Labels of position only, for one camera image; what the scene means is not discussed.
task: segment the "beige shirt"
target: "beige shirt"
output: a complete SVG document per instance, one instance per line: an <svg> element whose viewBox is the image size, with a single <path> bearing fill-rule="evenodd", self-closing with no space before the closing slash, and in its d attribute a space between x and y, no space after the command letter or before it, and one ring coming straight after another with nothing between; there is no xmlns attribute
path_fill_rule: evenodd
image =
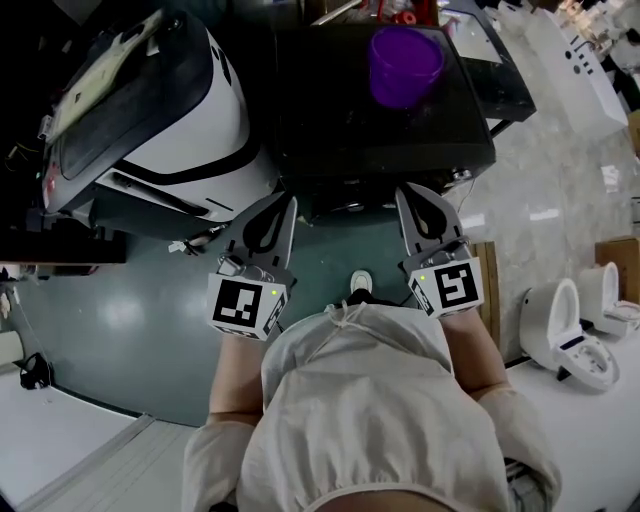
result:
<svg viewBox="0 0 640 512"><path fill-rule="evenodd" d="M505 458L542 496L560 477L531 404L513 390L475 402L459 387L438 321L362 304L288 329L263 363L264 417L205 426L185 453L183 512L312 512L396 490L452 510L513 510Z"/></svg>

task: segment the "toilet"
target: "toilet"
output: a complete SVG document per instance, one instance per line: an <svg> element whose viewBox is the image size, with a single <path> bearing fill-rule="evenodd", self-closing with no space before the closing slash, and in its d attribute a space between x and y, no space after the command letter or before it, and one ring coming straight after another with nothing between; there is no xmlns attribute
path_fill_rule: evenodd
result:
<svg viewBox="0 0 640 512"><path fill-rule="evenodd" d="M599 331L624 338L640 327L640 306L619 300L618 283L615 263L583 270L578 278L580 316Z"/></svg>
<svg viewBox="0 0 640 512"><path fill-rule="evenodd" d="M539 365L573 375L587 386L606 391L620 377L611 352L580 326L576 284L562 279L529 290L520 313L520 344Z"/></svg>

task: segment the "purple cup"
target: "purple cup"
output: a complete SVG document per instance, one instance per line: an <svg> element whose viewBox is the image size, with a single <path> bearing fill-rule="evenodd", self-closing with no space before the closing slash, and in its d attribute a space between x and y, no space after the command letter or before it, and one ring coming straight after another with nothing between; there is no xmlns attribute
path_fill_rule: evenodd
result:
<svg viewBox="0 0 640 512"><path fill-rule="evenodd" d="M442 49L408 27L386 27L369 43L369 84L378 103L389 108L413 107L440 76Z"/></svg>

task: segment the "green floor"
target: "green floor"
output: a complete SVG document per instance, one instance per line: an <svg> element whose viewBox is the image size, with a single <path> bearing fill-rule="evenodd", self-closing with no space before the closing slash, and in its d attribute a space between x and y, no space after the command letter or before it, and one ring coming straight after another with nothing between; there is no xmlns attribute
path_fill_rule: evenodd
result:
<svg viewBox="0 0 640 512"><path fill-rule="evenodd" d="M134 239L126 265L19 284L57 382L118 407L201 424L219 350L219 335L205 323L207 274L224 241L223 234L205 255L192 257ZM287 327L339 302L358 268L372 273L375 295L401 302L408 290L397 264L405 254L395 219L339 228L298 223L290 264L298 283L280 323ZM15 304L11 320L27 352L39 350Z"/></svg>

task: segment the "shoe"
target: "shoe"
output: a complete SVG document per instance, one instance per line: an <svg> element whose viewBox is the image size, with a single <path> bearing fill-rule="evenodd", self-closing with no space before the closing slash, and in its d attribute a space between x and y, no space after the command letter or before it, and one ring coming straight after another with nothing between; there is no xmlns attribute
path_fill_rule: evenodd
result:
<svg viewBox="0 0 640 512"><path fill-rule="evenodd" d="M367 290L369 293L373 290L373 279L366 270L356 270L351 275L351 293L360 289Z"/></svg>

